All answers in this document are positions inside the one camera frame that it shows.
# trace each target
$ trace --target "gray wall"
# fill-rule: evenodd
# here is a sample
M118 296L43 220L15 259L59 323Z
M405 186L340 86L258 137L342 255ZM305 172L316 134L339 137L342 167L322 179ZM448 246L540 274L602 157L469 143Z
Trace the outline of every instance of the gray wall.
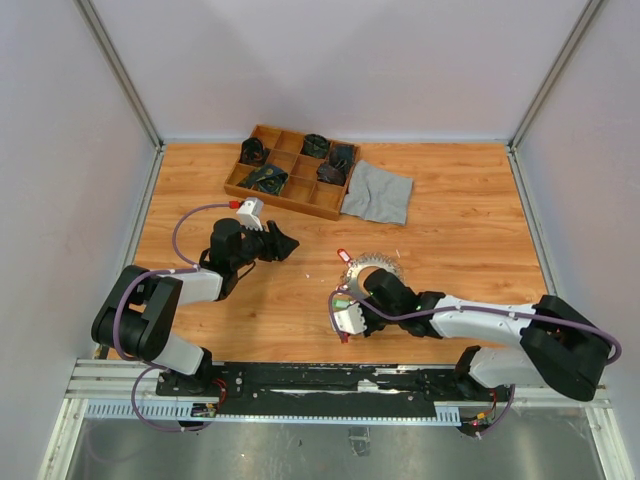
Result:
M521 148L560 292L622 342L607 376L640 472L640 3L610 0Z
M166 138L507 139L585 0L95 0Z
M0 476L35 478L153 151L70 0L0 15Z

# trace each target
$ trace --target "wooden floor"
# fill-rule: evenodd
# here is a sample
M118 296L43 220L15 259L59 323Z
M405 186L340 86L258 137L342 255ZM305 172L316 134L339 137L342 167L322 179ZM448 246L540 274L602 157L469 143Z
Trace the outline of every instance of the wooden floor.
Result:
M239 145L169 146L136 264L183 266L171 248L172 229L191 208L229 199L222 185L238 154ZM265 206L263 223L275 220L300 247L283 263L259 262L228 299L181 307L173 332L228 361L454 363L477 343L418 339L387 327L342 345L326 305L344 269L338 248L396 257L415 291L495 303L532 302L545 292L502 145L364 144L362 158L414 178L406 227ZM197 259L213 223L233 215L196 214L183 225L182 251Z

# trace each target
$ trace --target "wooden tray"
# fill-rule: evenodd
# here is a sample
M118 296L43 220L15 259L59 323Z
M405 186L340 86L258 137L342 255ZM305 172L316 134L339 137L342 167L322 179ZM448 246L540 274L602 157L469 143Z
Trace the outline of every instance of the wooden tray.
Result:
M271 163L289 174L286 185L280 195L270 195L252 189L239 187L240 183L253 169L250 165L240 163L240 157L231 170L224 184L224 191L240 198L258 197L264 203L294 212L315 215L329 220L340 217L340 207L347 193L347 187L353 173L353 166L344 186L318 182L316 170L324 159L302 155L302 143L305 134L291 130L283 130L266 125L257 125L252 137L259 138L264 147L271 150L267 163ZM353 145L347 142L327 139L331 148L336 144ZM360 160L360 147L355 147L355 161Z

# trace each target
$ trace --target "purple cable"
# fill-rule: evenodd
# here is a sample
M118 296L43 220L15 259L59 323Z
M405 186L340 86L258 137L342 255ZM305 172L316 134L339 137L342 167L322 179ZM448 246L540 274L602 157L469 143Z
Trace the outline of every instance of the purple cable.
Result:
M124 291L122 298L120 299L120 303L118 303L118 308L116 309L115 317L113 318L113 348L118 352L120 358L126 360L128 362L137 361L137 358L130 357L127 355L122 349L122 344L120 343L120 322L122 321L122 312L124 312L125 307L129 303L129 297L133 293L133 291L138 287L138 285L145 279L153 276L153 275L164 275L168 273L192 273L197 272L198 269L196 267L193 268L177 268L171 270L149 270L148 272L143 273L142 275L136 277L136 279L129 284L127 289Z
M511 385L511 387L509 388L511 388L511 394L509 395L509 400L507 401L507 404L504 406L504 409L502 410L502 412L500 412L500 415L498 415L498 418L496 418L491 425L489 425L487 428L485 428L482 432L479 433L480 437L484 437L488 433L491 433L493 430L495 430L495 428L500 424L500 422L504 420L504 417L507 416L507 412L511 410L513 399L516 398L516 386Z
M185 213L182 216L182 218L180 218L180 220L178 220L178 223L176 223L176 226L173 228L173 235L171 236L171 243L173 244L173 250L176 252L176 255L178 255L182 260L187 262L189 265L196 265L198 262L194 262L193 260L189 260L187 257L185 257L182 254L182 252L178 248L178 230L180 230L180 227L182 226L184 221L187 218L189 218L191 215L193 215L194 213L201 212L202 210L208 210L210 208L219 208L219 207L230 208L230 205L229 205L229 202L227 202L227 203L209 203L208 205L202 205L200 207L196 207L193 210L189 210L187 213Z
M155 367L155 366L151 366L147 368L138 376L138 378L136 378L136 381L133 382L133 388L131 389L131 407L133 407L133 413L136 414L136 417L138 417L138 419L142 423L144 423L147 427L151 427L154 430L158 430L159 432L165 432L165 433L199 432L200 430L204 430L209 425L211 425L212 422L207 422L204 425L199 427L180 427L180 428L165 427L163 425L158 425L157 423L153 423L152 421L144 418L142 416L142 413L140 412L140 409L138 408L138 405L136 405L136 391L138 390L138 385L140 385L140 381L142 380L142 378L151 370L162 370L162 368Z
M376 315L381 316L382 318L384 318L385 320L388 320L390 322L401 322L402 320L409 320L411 318L422 317L424 315L433 315L434 313L450 312L450 311L453 311L453 310L458 310L458 308L456 308L455 306L440 307L440 308L432 308L430 310L420 310L418 312L407 313L405 315L398 315L398 316L394 317L394 316L391 316L391 315L387 315L386 313L382 312L381 310L378 310L376 307L371 305L366 300L357 299L353 294L351 294L347 290L335 290L335 291L331 292L331 294L329 295L329 318L331 319L331 325L334 327L334 329L337 332L339 332L339 330L337 329L337 323L336 323L336 319L335 319L335 312L333 311L333 303L332 303L332 301L333 301L333 297L335 297L339 293L342 294L342 295L346 295L348 297L351 297L351 298L353 298L354 300L356 300L359 303L362 303L365 307L367 307L373 313L375 313ZM460 310L461 311L470 311L470 312L493 313L493 314L496 314L496 315L504 315L506 317L510 317L510 315L513 313L514 314L514 319L519 317L519 318L527 318L527 319L530 319L530 320L538 320L538 321L541 321L541 322L552 323L554 325L560 325L562 327L575 328L576 330L582 330L584 332L591 333L593 335L597 335L602 340L604 340L607 344L609 344L609 346L614 347L613 355L611 355L611 357L609 357L609 359L607 360L607 365L611 365L612 363L616 362L620 358L620 356L622 355L622 345L620 344L620 342L613 335L611 335L611 334L609 334L607 332L603 332L599 328L592 327L590 325L583 325L581 323L572 322L571 320L564 320L564 319L561 319L561 318L548 317L546 315L538 315L538 314L535 314L535 313L510 312L508 310L503 310L503 309L500 309L500 308L478 307L478 306L469 305L469 306L466 306L466 307L464 307L464 306L460 307ZM341 339L342 339L342 335L341 335L342 333L344 333L344 332L340 332L338 334Z

